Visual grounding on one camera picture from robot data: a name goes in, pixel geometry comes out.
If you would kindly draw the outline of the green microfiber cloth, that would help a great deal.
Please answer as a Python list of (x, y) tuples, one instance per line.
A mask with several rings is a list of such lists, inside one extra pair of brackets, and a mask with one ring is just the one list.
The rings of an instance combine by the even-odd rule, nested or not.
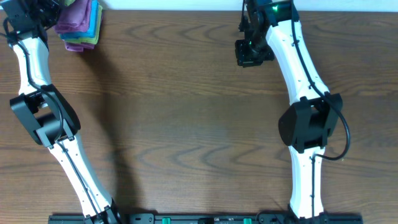
[(75, 2), (75, 0), (64, 0), (64, 5), (69, 6), (69, 5), (73, 4), (74, 2)]

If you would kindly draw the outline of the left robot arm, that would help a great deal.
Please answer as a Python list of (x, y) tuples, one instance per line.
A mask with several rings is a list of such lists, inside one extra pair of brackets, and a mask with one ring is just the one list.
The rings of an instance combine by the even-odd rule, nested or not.
[(10, 48), (21, 73), (19, 95), (10, 100), (18, 120), (39, 145), (49, 149), (72, 184), (82, 207), (80, 215), (49, 216), (49, 223), (118, 224), (116, 204), (102, 186), (83, 148), (80, 121), (68, 101), (52, 84), (47, 29), (54, 26), (61, 1), (1, 1)]

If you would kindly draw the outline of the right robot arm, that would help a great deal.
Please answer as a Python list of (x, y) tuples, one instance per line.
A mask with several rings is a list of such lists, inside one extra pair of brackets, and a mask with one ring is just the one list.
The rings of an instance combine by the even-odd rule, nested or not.
[(235, 42), (237, 64), (255, 67), (277, 60), (290, 106), (279, 118), (279, 134), (292, 160), (289, 210), (300, 223), (326, 223), (320, 196), (321, 166), (343, 102), (332, 95), (312, 62), (292, 1), (243, 1)]

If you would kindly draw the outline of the purple folded cloth top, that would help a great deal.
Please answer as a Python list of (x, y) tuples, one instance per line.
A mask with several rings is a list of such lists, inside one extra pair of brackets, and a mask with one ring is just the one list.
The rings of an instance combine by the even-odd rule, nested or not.
[(88, 30), (91, 15), (91, 0), (75, 0), (62, 9), (54, 27), (58, 34), (85, 32)]

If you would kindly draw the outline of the purple folded cloth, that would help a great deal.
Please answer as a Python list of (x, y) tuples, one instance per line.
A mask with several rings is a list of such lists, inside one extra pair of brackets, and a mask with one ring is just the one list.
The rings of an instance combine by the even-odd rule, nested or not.
[(88, 30), (91, 15), (91, 0), (75, 0), (62, 9), (54, 27), (58, 34), (85, 32)]
[(72, 52), (83, 52), (85, 49), (94, 49), (95, 45), (94, 44), (89, 44), (89, 43), (80, 43), (80, 44), (74, 44), (70, 42), (65, 42), (65, 48), (69, 51)]

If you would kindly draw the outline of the purple folded cloth bottom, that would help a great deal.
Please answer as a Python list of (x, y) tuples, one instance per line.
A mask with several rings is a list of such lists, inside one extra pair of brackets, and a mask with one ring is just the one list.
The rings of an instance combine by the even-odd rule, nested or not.
[(74, 44), (70, 42), (65, 42), (65, 48), (69, 51), (72, 52), (83, 52), (85, 49), (94, 49), (95, 45), (94, 44), (89, 44), (89, 43), (80, 43), (80, 44)]

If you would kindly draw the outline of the blue folded cloth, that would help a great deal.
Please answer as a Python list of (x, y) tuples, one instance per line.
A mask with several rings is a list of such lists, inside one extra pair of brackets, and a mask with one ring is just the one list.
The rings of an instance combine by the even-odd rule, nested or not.
[(69, 32), (65, 34), (60, 34), (60, 38), (64, 40), (64, 39), (78, 39), (80, 37), (94, 37), (98, 6), (99, 4), (97, 1), (91, 1), (90, 22), (88, 30), (86, 32)]

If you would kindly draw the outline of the light green folded cloth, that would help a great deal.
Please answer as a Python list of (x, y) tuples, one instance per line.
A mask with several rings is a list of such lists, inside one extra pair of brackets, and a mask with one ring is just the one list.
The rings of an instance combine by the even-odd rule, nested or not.
[(71, 44), (93, 44), (96, 45), (98, 43), (98, 39), (100, 36), (100, 26), (102, 22), (102, 11), (103, 7), (101, 5), (98, 6), (98, 12), (96, 16), (96, 25), (95, 25), (95, 33), (94, 37), (80, 37), (78, 39), (64, 39), (65, 42)]

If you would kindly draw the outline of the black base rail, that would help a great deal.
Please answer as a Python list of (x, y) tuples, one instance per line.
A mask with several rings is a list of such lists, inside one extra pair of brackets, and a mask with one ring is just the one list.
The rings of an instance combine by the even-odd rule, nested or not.
[(132, 214), (126, 218), (130, 224), (362, 224), (359, 215), (323, 213), (315, 218), (296, 219), (283, 213), (252, 215), (154, 215), (151, 213)]

